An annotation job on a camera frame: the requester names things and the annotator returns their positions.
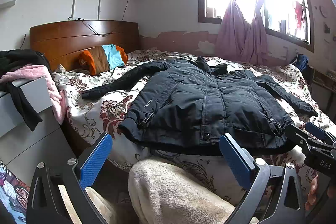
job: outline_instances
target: jacket zipper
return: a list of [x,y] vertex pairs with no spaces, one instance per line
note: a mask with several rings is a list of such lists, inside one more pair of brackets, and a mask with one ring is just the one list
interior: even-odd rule
[[168,100],[170,94],[173,92],[173,90],[174,90],[174,88],[175,88],[176,86],[177,86],[177,84],[175,84],[175,85],[172,87],[172,89],[171,89],[170,92],[168,93],[166,99],[162,102],[162,104],[159,106],[159,108],[158,108],[155,112],[153,112],[151,115],[149,115],[148,118],[147,118],[147,113],[145,112],[145,119],[143,119],[143,121],[139,123],[138,128],[146,128],[146,124],[147,124],[147,122],[149,121],[150,117],[151,117],[153,114],[156,114],[156,113],[162,108],[162,106],[167,102],[167,100]]
[[265,107],[263,106],[263,104],[259,101],[259,99],[258,99],[257,96],[255,96],[254,94],[253,94],[253,96],[254,96],[254,97],[257,99],[257,101],[259,102],[259,104],[260,104],[260,106],[261,106],[261,108],[262,108],[262,111],[263,111],[265,117],[268,119],[269,122],[271,122],[271,123],[275,123],[275,124],[277,125],[277,127],[278,127],[278,131],[279,131],[279,133],[281,134],[281,133],[282,133],[282,127],[281,127],[281,124],[280,124],[276,119],[268,117],[266,108],[265,108]]
[[206,106],[207,106],[207,93],[208,93],[208,75],[206,74],[206,82],[205,82],[205,94],[204,94],[204,100],[203,100],[203,107],[202,107],[202,120],[201,120],[201,137],[200,137],[200,143],[203,142],[209,142],[204,140],[204,131],[205,131],[205,116],[206,116]]

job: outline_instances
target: wooden bed frame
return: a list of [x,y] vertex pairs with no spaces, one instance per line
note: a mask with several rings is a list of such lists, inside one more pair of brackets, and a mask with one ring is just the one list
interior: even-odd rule
[[[126,53],[141,49],[138,24],[114,20],[76,20],[43,24],[30,28],[30,47],[44,53],[51,69],[62,64],[67,70],[80,68],[83,50],[114,44]],[[78,157],[90,146],[76,133],[67,119],[61,125],[64,136]]]

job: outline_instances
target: pillow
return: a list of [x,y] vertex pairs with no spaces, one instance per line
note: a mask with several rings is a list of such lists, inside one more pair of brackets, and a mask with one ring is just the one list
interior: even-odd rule
[[79,54],[78,60],[83,69],[89,70],[91,75],[98,75],[126,65],[128,57],[123,48],[110,44],[85,50]]

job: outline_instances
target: red cloth hanging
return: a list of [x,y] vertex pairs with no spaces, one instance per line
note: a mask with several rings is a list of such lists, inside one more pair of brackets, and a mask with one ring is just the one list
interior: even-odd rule
[[294,10],[295,10],[295,17],[296,17],[296,27],[299,30],[301,29],[302,24],[304,22],[303,6],[296,1]]

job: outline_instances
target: metal screw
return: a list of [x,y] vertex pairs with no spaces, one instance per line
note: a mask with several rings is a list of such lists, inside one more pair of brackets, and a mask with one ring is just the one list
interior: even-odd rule
[[71,158],[70,160],[68,160],[68,165],[74,165],[76,163],[76,159]]
[[44,162],[40,162],[38,165],[37,165],[37,168],[38,169],[41,169],[44,167]]
[[294,168],[295,168],[295,165],[294,165],[293,163],[291,163],[291,162],[288,162],[288,163],[287,163],[287,167],[288,167],[289,169],[294,169]]
[[262,158],[257,158],[257,159],[255,159],[255,163],[258,164],[258,165],[264,165],[265,161]]

